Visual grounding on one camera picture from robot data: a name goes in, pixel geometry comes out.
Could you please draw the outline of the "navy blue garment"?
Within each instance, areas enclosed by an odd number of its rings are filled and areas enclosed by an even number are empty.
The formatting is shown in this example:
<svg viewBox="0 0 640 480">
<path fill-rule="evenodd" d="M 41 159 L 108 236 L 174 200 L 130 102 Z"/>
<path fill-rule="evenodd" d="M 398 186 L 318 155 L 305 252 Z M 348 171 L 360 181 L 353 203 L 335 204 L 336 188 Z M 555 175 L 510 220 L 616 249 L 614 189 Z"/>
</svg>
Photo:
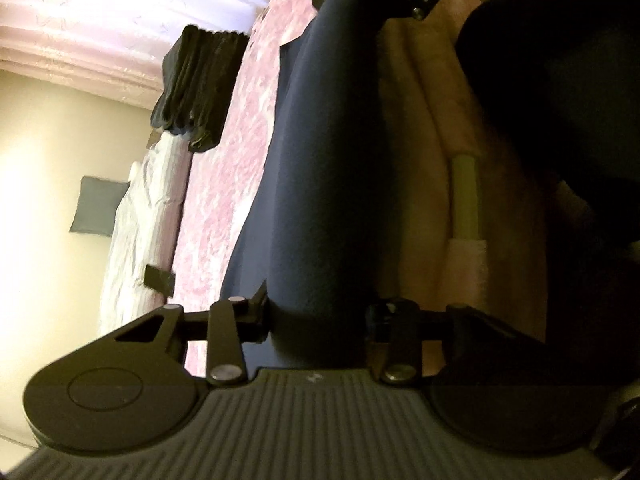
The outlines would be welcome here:
<svg viewBox="0 0 640 480">
<path fill-rule="evenodd" d="M 276 326 L 247 365 L 356 367 L 384 296 L 393 150 L 383 120 L 378 0 L 326 0 L 280 50 L 264 174 L 227 268 L 224 296 L 264 288 Z"/>
</svg>

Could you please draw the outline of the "stack of folded dark clothes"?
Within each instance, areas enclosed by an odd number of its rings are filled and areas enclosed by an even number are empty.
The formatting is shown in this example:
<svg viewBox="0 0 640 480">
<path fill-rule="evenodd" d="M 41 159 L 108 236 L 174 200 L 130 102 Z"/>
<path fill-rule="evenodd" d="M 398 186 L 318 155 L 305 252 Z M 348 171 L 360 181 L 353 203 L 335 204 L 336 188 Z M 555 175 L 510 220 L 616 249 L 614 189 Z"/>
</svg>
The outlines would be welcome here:
<svg viewBox="0 0 640 480">
<path fill-rule="evenodd" d="M 151 126 L 189 140 L 204 153 L 221 141 L 232 93 L 250 37 L 188 25 L 162 63 L 163 92 Z"/>
</svg>

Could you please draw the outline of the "black phone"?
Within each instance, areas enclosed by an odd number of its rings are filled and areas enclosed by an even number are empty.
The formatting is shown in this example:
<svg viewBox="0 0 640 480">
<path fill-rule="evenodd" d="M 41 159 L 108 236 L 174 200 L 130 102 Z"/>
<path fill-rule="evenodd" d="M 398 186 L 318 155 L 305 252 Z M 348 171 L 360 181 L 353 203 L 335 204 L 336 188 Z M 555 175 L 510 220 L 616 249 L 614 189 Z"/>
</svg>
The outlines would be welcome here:
<svg viewBox="0 0 640 480">
<path fill-rule="evenodd" d="M 143 273 L 143 285 L 164 297 L 172 297 L 175 292 L 176 274 L 157 266 L 147 264 Z"/>
</svg>

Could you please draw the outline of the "grey striped duvet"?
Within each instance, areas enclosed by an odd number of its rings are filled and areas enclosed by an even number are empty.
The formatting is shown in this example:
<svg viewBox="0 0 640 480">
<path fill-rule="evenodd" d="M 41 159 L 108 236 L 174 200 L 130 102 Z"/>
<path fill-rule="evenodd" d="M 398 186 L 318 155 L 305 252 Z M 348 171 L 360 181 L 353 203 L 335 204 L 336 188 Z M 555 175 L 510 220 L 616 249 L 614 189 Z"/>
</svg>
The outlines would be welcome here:
<svg viewBox="0 0 640 480">
<path fill-rule="evenodd" d="M 131 166 L 116 210 L 100 300 L 100 333 L 116 330 L 166 302 L 144 284 L 148 266 L 169 271 L 191 169 L 188 140 L 164 132 Z"/>
</svg>

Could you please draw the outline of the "pink floral bedspread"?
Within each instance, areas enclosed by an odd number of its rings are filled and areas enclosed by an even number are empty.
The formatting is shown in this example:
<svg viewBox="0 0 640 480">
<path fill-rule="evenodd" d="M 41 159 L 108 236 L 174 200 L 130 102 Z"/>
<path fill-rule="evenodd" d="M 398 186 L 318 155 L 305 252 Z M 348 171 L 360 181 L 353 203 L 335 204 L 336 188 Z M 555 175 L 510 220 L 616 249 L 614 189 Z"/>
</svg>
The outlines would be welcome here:
<svg viewBox="0 0 640 480">
<path fill-rule="evenodd" d="M 186 312 L 206 311 L 222 281 L 256 195 L 270 144 L 280 47 L 316 15 L 310 0 L 270 0 L 250 31 L 216 148 L 192 158 L 172 270 L 171 298 Z"/>
</svg>

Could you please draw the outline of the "grey pillow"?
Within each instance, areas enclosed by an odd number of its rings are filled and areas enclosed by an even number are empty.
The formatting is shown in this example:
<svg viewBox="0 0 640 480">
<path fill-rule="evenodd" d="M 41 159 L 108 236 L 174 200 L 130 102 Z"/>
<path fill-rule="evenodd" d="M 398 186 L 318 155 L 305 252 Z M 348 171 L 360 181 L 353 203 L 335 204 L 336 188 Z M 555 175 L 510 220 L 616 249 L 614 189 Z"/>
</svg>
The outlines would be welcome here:
<svg viewBox="0 0 640 480">
<path fill-rule="evenodd" d="M 82 177 L 70 232 L 111 237 L 117 208 L 128 188 L 128 182 Z"/>
</svg>

